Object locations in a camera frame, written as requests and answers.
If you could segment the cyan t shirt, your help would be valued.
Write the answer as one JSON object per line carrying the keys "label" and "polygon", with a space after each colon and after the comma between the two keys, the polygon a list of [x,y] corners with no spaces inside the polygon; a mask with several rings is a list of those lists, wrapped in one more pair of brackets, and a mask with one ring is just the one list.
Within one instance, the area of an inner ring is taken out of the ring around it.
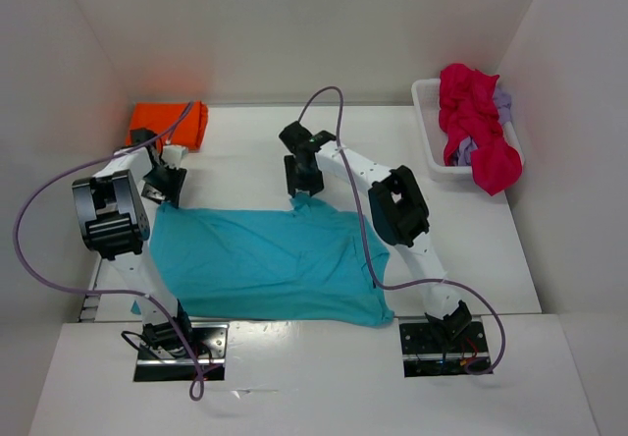
{"label": "cyan t shirt", "polygon": [[190,316],[334,320],[381,327],[393,321],[374,278],[390,253],[351,211],[300,194],[289,210],[157,208],[150,252]]}

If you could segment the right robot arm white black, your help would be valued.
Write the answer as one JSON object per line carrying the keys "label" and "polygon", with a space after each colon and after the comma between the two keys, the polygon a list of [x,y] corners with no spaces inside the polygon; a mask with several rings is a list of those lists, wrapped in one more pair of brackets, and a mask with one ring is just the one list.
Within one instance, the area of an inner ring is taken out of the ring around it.
{"label": "right robot arm white black", "polygon": [[417,282],[429,323],[428,335],[446,353],[464,339],[471,313],[448,282],[431,237],[429,209],[410,168],[388,167],[342,146],[327,131],[314,135],[295,121],[279,134],[288,150],[284,157],[288,193],[314,195],[324,188],[324,176],[347,182],[354,198],[368,197],[372,228],[394,247]]}

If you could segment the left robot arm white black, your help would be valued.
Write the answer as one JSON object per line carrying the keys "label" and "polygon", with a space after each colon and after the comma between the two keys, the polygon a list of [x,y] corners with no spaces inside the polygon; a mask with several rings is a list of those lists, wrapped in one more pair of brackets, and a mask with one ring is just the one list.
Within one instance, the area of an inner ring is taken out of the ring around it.
{"label": "left robot arm white black", "polygon": [[185,149],[174,148],[168,161],[156,134],[146,128],[131,131],[131,143],[89,178],[73,182],[78,225],[86,247],[109,262],[131,290],[142,319],[143,351],[184,357],[195,345],[187,313],[169,291],[149,249],[150,205],[177,208],[186,169]]}

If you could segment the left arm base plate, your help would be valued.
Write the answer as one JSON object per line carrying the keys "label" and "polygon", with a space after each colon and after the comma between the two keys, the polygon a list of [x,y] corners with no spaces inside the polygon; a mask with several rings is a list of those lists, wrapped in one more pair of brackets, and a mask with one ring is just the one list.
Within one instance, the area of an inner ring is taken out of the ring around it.
{"label": "left arm base plate", "polygon": [[[223,381],[229,325],[221,322],[192,322],[191,347],[203,370],[205,381]],[[124,332],[135,349],[133,381],[138,383],[191,382],[196,375],[188,353],[180,348],[168,352],[152,348],[137,333]]]}

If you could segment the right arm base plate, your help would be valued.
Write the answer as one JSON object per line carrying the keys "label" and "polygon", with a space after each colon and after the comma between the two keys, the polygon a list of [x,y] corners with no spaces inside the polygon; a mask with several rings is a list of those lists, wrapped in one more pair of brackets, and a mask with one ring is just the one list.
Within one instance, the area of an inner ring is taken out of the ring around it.
{"label": "right arm base plate", "polygon": [[492,364],[483,323],[474,319],[444,352],[428,321],[398,323],[403,371],[406,378],[467,375],[484,372]]}

